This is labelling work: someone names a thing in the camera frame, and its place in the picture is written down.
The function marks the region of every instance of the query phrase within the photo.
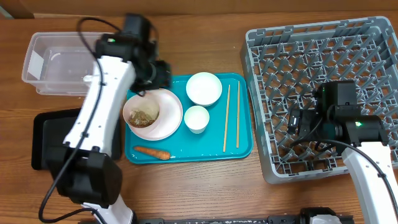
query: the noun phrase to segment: gray dish rack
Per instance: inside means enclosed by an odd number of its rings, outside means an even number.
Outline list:
[[[241,50],[254,109],[261,169],[271,184],[348,173],[335,149],[294,148],[287,134],[294,106],[314,108],[323,82],[354,80],[362,114],[381,117],[398,166],[397,37],[385,17],[253,29]]]

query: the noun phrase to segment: chopstick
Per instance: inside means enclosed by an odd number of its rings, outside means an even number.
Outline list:
[[[225,116],[225,131],[224,131],[224,147],[223,152],[225,152],[226,146],[226,133],[228,132],[228,113],[229,113],[229,92],[231,91],[231,85],[228,85],[228,97],[226,100],[226,116]]]
[[[241,101],[241,82],[238,81],[238,113],[236,115],[236,148],[239,148],[239,109]]]

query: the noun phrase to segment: pink plate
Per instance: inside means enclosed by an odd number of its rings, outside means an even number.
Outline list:
[[[181,124],[182,105],[179,98],[170,90],[160,88],[148,91],[159,102],[159,124],[150,132],[141,131],[141,128],[132,128],[136,136],[148,140],[162,140],[172,135]]]

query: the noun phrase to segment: clear plastic container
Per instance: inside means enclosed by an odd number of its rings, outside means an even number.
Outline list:
[[[84,32],[93,49],[103,33]],[[43,95],[86,95],[83,79],[93,73],[94,58],[77,32],[40,32],[30,40],[25,56],[22,80]]]

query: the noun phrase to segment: white label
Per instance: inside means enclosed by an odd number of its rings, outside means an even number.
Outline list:
[[[30,56],[29,66],[27,68],[27,72],[32,74],[38,80],[40,80],[40,76],[42,74],[44,59],[36,53],[34,50],[32,51],[32,55]]]

